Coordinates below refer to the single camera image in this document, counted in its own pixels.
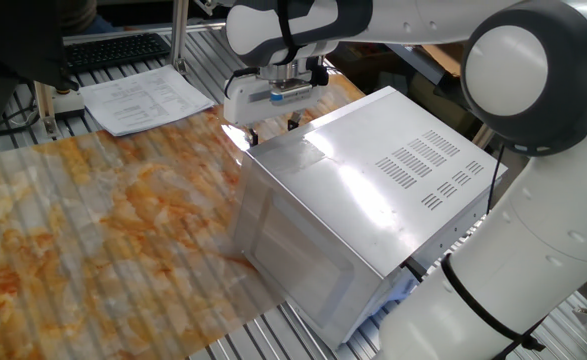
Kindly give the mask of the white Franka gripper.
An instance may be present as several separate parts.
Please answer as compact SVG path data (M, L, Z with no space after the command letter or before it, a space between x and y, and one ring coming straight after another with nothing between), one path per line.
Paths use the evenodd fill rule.
M254 123L292 113L287 130L299 126L302 110L315 106L326 90L325 86L311 86L302 81L291 86L278 87L257 75L229 79L224 88L224 118L237 126ZM251 147L259 144L259 135L248 129Z

